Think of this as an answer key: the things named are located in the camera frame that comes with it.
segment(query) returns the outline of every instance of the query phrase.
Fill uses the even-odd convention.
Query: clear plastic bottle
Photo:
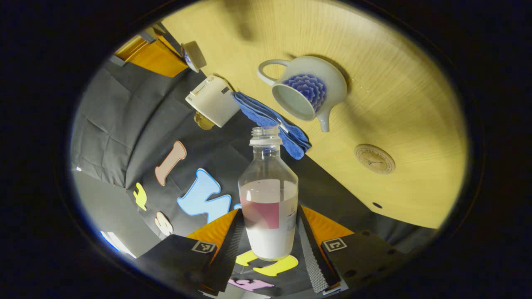
[[[281,260],[294,243],[298,178],[281,159],[279,127],[253,128],[253,161],[238,179],[240,203],[253,253]]]

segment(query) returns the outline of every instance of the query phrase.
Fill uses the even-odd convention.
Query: round coaster
[[[356,146],[355,154],[360,163],[373,172],[387,174],[395,169],[394,159],[374,145],[360,144]]]

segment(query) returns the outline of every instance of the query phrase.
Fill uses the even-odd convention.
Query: bottle neck
[[[253,146],[254,160],[274,160],[281,158],[280,145]]]

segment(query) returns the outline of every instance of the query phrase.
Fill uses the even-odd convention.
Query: blue towel
[[[280,126],[279,137],[290,156],[301,159],[311,147],[305,133],[297,126],[289,124],[279,113],[241,92],[231,93],[242,112],[261,127]]]

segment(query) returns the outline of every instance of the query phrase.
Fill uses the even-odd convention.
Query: white liquid
[[[278,179],[249,182],[240,188],[240,203],[253,253],[266,260],[288,256],[294,243],[297,185],[284,181],[281,194]]]

